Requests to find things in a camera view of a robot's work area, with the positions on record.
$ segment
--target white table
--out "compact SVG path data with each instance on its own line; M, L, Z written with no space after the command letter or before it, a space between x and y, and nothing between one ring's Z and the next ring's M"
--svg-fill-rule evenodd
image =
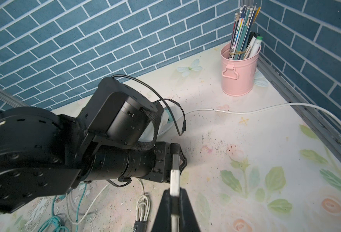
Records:
M178 101L185 111L251 111L286 103L271 85L254 86L241 97L224 94L220 86L222 47L139 79L164 98ZM190 66L195 59L200 60L203 69L183 78L176 68ZM134 81L125 84L152 101L157 99ZM77 116L88 100L81 99L54 113ZM187 190L202 231L341 231L341 164L291 107L242 116L202 111L188 114L186 119L187 130L182 137L173 127L158 141L182 146L189 162L181 175L181 186ZM331 186L331 181L338 187ZM162 193L169 185L143 182L151 199L150 231ZM87 186L80 217L106 184L97 181ZM82 191L79 188L72 192L69 208L76 209ZM126 188L109 186L79 231L132 231L140 195L136 181ZM52 198L38 198L11 215L1 215L0 231L36 231L51 216ZM66 200L55 204L55 212L61 213L66 225L75 231L64 217Z

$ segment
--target blue brick wall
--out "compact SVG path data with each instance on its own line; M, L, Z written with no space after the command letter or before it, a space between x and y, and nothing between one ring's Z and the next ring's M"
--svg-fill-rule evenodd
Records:
M261 55L310 103L341 120L341 0L259 0Z
M56 109L230 40L238 0L1 0L0 88Z

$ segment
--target coiled white cable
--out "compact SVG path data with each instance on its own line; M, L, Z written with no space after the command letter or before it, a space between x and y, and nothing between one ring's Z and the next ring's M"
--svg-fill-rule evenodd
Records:
M145 188L143 187L143 184L140 179L136 178L138 182L140 183L142 187L142 195L137 201L137 206L136 206L136 221L138 222L146 222L149 213L150 213L150 200L149 198L145 195Z
M327 109L324 109L324 108L322 108L320 106L317 106L317 105L312 105L312 104L308 104L308 103L301 103L301 102L292 102L292 103L273 105L273 106L266 107L266 108L263 108L263 109L257 109L257 110L254 110L254 111L247 111L247 112L233 112L233 111L226 111L226 110L221 110L221 109L201 108L201 109L194 109L194 110L188 111L188 112L185 113L185 115L189 114L189 113L192 113L192 112L196 112L196 111L215 111L215 112L221 112L221 113L226 113L226 114L240 114L240 115L242 115L242 114L255 114L255 113L263 112L263 111L266 111L266 110L269 110L269 109L276 109L276 108L279 108L279 107L290 106L290 105L302 105L302 106L313 107L315 109L319 109L322 112L328 114L330 117L332 117L341 126L341 120L339 118L337 118L333 113L328 111ZM173 127L173 125L174 125L174 122L165 131L161 132L158 136L161 136L161 135L165 134L171 127Z

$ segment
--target pink metal pen holder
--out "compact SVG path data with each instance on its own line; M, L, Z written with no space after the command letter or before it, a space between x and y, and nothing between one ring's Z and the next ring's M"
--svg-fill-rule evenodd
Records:
M259 48L253 57L240 61L228 59L230 43L222 48L220 52L222 57L222 90L226 94L230 96L242 96L252 90L261 48Z

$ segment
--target butterfly pattern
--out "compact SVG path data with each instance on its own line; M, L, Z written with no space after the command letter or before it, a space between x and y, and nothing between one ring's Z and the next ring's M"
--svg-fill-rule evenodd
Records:
M183 77L187 77L190 75L191 71L200 71L203 67L199 66L199 59L196 59L192 62L191 66L189 67L178 67L177 71L182 72Z

